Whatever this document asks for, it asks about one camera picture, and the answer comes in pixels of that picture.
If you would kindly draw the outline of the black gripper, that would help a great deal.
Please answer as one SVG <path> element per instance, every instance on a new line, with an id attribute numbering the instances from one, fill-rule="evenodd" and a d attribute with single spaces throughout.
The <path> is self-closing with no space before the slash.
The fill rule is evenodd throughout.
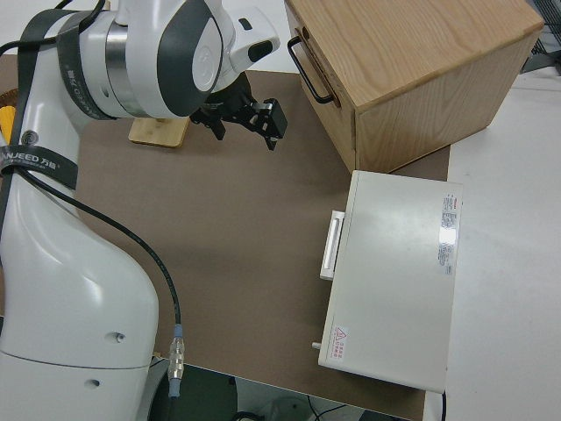
<path id="1" fill-rule="evenodd" d="M 237 78 L 227 88 L 208 96 L 203 105 L 191 114 L 191 121 L 209 128 L 218 140 L 223 140 L 226 132 L 223 121 L 242 125 L 262 136 L 270 151 L 275 149 L 288 127 L 278 100 L 269 98 L 264 103 L 257 103 L 247 78 Z"/>

